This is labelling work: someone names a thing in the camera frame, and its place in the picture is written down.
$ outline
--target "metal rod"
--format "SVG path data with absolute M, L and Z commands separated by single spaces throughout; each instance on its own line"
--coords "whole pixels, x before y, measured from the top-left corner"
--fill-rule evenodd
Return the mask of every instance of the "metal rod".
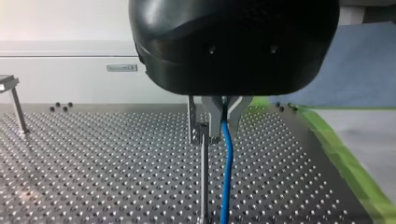
M 208 170 L 209 170 L 209 136 L 208 132 L 202 134 L 201 148 L 201 224 L 208 223 L 207 201 L 208 201 Z
M 20 98 L 18 98 L 17 89 L 14 87 L 10 91 L 10 96 L 12 98 L 12 104 L 14 105 L 15 116 L 17 117 L 18 126 L 22 133 L 28 133 L 26 123 L 23 117 L 23 112 L 20 104 Z

